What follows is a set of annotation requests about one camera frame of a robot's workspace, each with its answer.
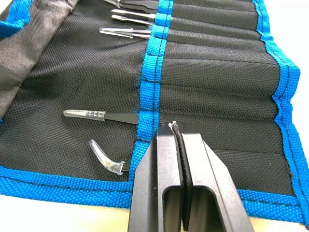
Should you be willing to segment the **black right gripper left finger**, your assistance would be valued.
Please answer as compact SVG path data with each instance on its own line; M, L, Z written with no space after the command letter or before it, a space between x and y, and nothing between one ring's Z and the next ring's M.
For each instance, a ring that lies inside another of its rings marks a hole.
M182 168L170 123L160 127L135 171L130 232L179 232L182 221Z

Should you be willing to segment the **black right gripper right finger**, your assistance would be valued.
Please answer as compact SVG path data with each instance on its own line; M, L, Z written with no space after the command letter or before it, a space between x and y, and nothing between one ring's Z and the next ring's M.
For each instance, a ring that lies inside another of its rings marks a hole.
M225 164L196 129L173 122L187 184L187 232L252 232L253 227Z

